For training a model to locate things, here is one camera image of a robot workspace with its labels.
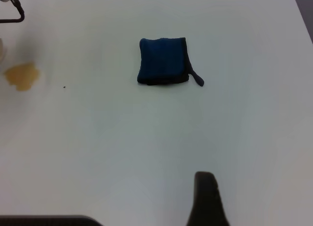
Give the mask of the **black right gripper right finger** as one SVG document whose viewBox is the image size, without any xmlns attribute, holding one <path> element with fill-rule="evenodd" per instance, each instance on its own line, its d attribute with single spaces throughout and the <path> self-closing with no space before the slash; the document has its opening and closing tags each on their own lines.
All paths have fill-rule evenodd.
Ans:
<svg viewBox="0 0 313 226">
<path fill-rule="evenodd" d="M 222 198 L 215 176 L 210 172 L 196 172 L 194 200 L 188 226 L 228 226 Z"/>
</svg>

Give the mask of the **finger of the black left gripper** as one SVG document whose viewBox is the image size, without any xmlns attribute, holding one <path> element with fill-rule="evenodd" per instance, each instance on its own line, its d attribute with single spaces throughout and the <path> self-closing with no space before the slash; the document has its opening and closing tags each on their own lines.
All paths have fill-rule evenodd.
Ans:
<svg viewBox="0 0 313 226">
<path fill-rule="evenodd" d="M 19 19 L 1 19 L 0 23 L 21 23 L 22 21 L 24 21 L 25 13 L 19 0 L 0 0 L 0 1 L 2 2 L 11 1 L 11 3 L 15 6 L 18 13 L 20 14 Z"/>
</svg>

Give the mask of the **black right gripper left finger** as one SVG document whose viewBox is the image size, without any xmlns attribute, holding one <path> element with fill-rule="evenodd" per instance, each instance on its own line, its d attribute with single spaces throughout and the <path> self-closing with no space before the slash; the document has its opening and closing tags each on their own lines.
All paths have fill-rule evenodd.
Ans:
<svg viewBox="0 0 313 226">
<path fill-rule="evenodd" d="M 101 226 L 83 215 L 1 215 L 1 226 Z"/>
</svg>

